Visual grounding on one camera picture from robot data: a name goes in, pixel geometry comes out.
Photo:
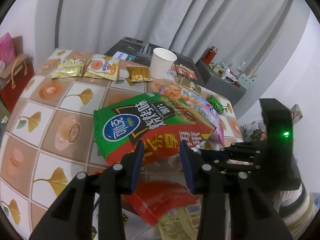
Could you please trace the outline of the grey curtain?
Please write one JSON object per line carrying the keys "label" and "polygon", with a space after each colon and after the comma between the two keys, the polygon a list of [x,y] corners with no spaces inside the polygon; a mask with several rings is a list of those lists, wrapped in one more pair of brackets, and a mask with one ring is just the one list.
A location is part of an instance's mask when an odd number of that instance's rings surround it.
{"label": "grey curtain", "polygon": [[259,64],[279,38],[294,44],[310,15],[304,0],[38,0],[35,51],[105,53],[128,36],[198,60]]}

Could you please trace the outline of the grey cabinet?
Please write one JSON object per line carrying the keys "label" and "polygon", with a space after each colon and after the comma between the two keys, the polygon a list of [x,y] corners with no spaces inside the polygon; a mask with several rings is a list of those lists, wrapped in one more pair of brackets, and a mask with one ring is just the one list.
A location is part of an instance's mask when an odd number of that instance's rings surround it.
{"label": "grey cabinet", "polygon": [[205,87],[227,98],[232,105],[239,102],[239,100],[245,95],[245,89],[238,88],[234,84],[221,79],[221,77],[213,72],[207,64],[202,62],[202,60],[197,61],[196,67],[200,72]]}

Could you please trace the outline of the white paper cup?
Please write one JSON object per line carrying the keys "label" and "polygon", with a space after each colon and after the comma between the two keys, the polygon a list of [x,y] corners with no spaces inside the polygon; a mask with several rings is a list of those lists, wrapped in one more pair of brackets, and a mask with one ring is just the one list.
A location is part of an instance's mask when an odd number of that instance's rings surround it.
{"label": "white paper cup", "polygon": [[162,79],[167,71],[177,60],[177,56],[170,50],[164,48],[155,48],[150,64],[150,75],[154,79]]}

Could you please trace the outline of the green red chip bag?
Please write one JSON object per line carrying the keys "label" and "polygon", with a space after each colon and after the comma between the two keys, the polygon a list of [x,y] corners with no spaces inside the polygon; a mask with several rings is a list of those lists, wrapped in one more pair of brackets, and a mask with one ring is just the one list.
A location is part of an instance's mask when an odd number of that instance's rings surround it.
{"label": "green red chip bag", "polygon": [[216,130],[184,99],[144,93],[94,111],[94,140],[111,166],[143,143],[143,165],[179,153],[182,140],[189,148],[207,140]]}

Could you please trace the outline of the red thermos bottle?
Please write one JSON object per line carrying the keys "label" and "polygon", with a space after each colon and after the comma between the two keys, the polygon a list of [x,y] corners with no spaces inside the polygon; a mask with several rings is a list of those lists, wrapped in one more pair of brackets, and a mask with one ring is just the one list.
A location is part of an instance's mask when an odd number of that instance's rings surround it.
{"label": "red thermos bottle", "polygon": [[208,48],[203,57],[202,57],[202,61],[205,64],[210,64],[212,59],[215,57],[215,55],[217,54],[218,49],[215,46],[212,46],[210,48]]}

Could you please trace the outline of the patterned upright box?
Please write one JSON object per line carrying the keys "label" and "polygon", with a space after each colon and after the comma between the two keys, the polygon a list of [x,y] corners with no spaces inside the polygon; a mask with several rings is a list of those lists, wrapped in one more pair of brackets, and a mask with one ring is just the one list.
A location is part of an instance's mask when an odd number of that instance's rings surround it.
{"label": "patterned upright box", "polygon": [[290,112],[293,124],[298,123],[303,118],[303,113],[297,103],[292,106]]}

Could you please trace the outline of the pink plastic bag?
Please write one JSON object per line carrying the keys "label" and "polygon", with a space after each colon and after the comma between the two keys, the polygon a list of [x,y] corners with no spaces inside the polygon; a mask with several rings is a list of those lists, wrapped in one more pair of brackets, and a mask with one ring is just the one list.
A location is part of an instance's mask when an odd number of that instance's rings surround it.
{"label": "pink plastic bag", "polygon": [[0,60],[7,66],[16,57],[15,47],[9,33],[0,39]]}

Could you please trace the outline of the red paper gift bag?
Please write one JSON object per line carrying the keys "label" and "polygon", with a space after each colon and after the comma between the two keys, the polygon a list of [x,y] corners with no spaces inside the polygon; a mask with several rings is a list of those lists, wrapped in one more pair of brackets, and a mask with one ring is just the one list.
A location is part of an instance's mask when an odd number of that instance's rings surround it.
{"label": "red paper gift bag", "polygon": [[20,95],[34,75],[28,54],[15,57],[1,72],[1,99],[11,113]]}

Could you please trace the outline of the small green snack packet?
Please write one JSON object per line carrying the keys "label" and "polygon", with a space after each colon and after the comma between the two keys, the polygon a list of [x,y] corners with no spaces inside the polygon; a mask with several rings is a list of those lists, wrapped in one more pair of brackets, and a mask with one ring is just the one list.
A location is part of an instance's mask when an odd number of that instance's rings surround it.
{"label": "small green snack packet", "polygon": [[222,114],[224,111],[224,107],[221,102],[213,95],[208,96],[208,102],[212,105],[215,111],[218,114]]}

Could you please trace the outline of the pink purple snack bag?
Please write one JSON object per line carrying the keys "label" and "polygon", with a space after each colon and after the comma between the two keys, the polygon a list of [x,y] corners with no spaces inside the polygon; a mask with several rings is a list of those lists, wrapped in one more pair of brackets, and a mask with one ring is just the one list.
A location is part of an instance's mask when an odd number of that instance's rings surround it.
{"label": "pink purple snack bag", "polygon": [[206,118],[216,129],[210,136],[210,139],[225,145],[223,126],[220,122],[220,117],[213,106],[199,95],[176,85],[164,85],[160,89],[162,95],[167,95],[176,99],[183,99],[186,104],[198,111],[204,118]]}

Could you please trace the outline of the small gold box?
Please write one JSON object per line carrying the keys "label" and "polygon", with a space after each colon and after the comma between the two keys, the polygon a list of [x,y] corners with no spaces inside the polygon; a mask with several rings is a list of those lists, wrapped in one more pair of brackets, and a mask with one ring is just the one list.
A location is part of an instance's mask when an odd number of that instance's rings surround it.
{"label": "small gold box", "polygon": [[201,96],[201,87],[189,79],[183,77],[180,81],[180,86],[193,92],[194,94]]}

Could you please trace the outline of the dark printed box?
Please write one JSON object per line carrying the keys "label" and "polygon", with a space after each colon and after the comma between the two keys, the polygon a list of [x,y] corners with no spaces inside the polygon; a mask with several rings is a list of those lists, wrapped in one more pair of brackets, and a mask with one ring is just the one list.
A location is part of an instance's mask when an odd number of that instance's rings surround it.
{"label": "dark printed box", "polygon": [[112,46],[105,55],[148,67],[152,65],[152,59],[155,59],[157,64],[174,63],[176,67],[167,68],[169,74],[185,77],[199,86],[204,86],[203,78],[191,58],[175,51],[169,52],[161,46],[146,41],[124,37]]}

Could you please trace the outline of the orange white snack packet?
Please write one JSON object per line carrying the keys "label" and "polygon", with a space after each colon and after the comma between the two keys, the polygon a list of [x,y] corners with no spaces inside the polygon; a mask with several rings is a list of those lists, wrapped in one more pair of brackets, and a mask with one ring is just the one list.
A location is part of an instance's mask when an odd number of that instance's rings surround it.
{"label": "orange white snack packet", "polygon": [[94,57],[86,67],[84,77],[117,81],[120,74],[119,64],[120,59],[115,57]]}

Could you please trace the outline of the mint green pen holder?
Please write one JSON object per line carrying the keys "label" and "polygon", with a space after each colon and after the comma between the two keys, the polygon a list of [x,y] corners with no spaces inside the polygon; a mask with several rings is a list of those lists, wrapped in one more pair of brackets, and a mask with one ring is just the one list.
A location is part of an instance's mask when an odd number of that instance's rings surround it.
{"label": "mint green pen holder", "polygon": [[255,81],[254,77],[249,77],[243,72],[240,72],[236,79],[240,86],[244,89],[248,89],[249,86]]}

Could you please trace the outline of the yellow snack packet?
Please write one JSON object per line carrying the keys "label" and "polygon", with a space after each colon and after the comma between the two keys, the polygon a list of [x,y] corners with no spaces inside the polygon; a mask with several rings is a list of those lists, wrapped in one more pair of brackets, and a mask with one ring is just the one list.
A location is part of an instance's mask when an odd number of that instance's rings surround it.
{"label": "yellow snack packet", "polygon": [[53,74],[54,79],[65,79],[81,77],[83,74],[85,59],[64,59],[60,60]]}

